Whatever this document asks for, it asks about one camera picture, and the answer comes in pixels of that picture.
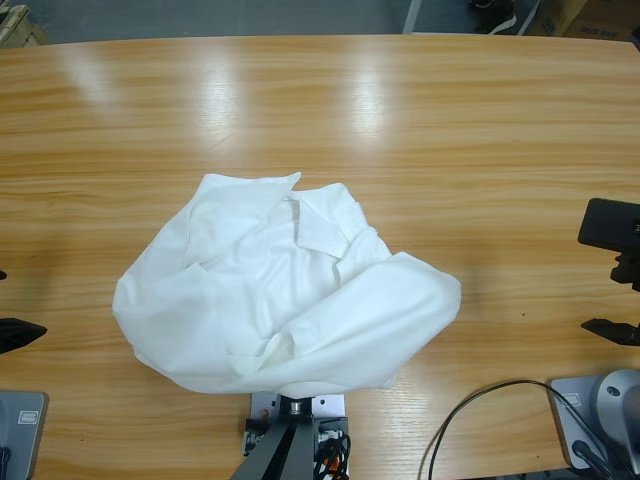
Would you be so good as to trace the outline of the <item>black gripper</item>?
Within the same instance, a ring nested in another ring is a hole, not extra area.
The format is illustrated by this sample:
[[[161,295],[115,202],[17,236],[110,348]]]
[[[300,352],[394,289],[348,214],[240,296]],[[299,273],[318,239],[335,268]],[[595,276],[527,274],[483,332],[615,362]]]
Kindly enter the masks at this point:
[[[604,250],[621,251],[615,257],[617,265],[611,270],[611,279],[619,284],[630,284],[634,291],[640,291],[638,204],[590,199],[578,242]],[[629,323],[593,318],[583,322],[581,327],[618,345],[639,345],[639,327]]]

